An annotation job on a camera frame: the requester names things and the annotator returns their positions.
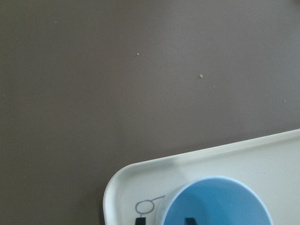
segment cup rim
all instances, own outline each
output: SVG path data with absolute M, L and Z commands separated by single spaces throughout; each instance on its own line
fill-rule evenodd
M 164 222 L 165 222 L 165 218 L 166 218 L 166 215 L 170 209 L 170 207 L 173 205 L 174 201 L 176 200 L 176 198 L 184 191 L 186 190 L 189 186 L 192 186 L 193 184 L 195 183 L 198 183 L 200 181 L 204 181 L 204 180 L 211 180 L 211 179 L 222 179 L 222 180 L 228 180 L 228 181 L 231 181 L 233 183 L 236 183 L 237 185 L 239 186 L 242 186 L 246 191 L 248 191 L 259 203 L 260 205 L 262 206 L 262 208 L 264 209 L 267 217 L 268 217 L 268 220 L 270 221 L 270 225 L 273 225 L 273 221 L 271 219 L 271 216 L 267 210 L 267 207 L 265 206 L 265 204 L 262 202 L 262 200 L 258 197 L 258 195 L 253 191 L 251 190 L 248 186 L 246 186 L 245 184 L 243 184 L 242 182 L 236 180 L 236 179 L 233 179 L 233 178 L 229 178 L 229 177 L 226 177 L 226 176 L 207 176 L 207 177 L 202 177 L 200 179 L 197 179 L 197 180 L 194 180 L 184 186 L 182 186 L 182 188 L 179 189 L 179 191 L 177 191 L 177 193 L 173 196 L 173 198 L 170 200 L 170 202 L 168 203 L 168 206 L 166 207 L 164 213 L 163 213 L 163 216 L 162 216 L 162 219 L 159 223 L 159 225 L 164 225 Z

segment brown table surface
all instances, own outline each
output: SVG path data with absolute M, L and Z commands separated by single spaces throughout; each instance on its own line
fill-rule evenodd
M 104 224 L 120 168 L 300 128 L 299 97 L 298 0 L 1 0 L 0 224 Z

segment light blue cup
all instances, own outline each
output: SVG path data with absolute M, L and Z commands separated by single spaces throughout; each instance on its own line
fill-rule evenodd
M 207 177 L 168 194 L 157 210 L 157 225 L 273 225 L 259 197 L 226 177 Z

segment white tray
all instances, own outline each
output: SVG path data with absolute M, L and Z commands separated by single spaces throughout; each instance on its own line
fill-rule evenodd
M 135 225 L 136 204 L 153 200 L 195 179 L 221 175 L 237 179 L 265 203 L 274 225 L 300 224 L 300 129 L 128 165 L 109 181 L 103 200 L 106 225 Z M 162 198 L 138 210 L 155 225 Z

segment gray line drawing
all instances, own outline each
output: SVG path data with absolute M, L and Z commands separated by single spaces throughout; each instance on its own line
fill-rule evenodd
M 140 214 L 141 217 L 142 217 L 142 215 L 146 215 L 146 214 L 148 214 L 148 213 L 151 213 L 151 212 L 155 209 L 155 204 L 154 204 L 153 201 L 155 201 L 155 200 L 157 200 L 157 199 L 160 199 L 160 198 L 163 198 L 163 197 L 164 197 L 164 195 L 163 195 L 163 196 L 160 196 L 160 197 L 157 197 L 157 198 L 153 198 L 153 199 L 151 199 L 151 200 L 147 199 L 147 200 L 140 201 L 140 202 L 138 202 L 137 204 L 135 204 L 135 211 L 136 211 L 138 214 Z M 151 203 L 151 204 L 152 204 L 152 207 L 151 207 L 151 209 L 150 209 L 149 211 L 141 212 L 141 211 L 139 211 L 139 210 L 137 209 L 137 207 L 138 207 L 139 204 L 144 203 L 144 202 Z

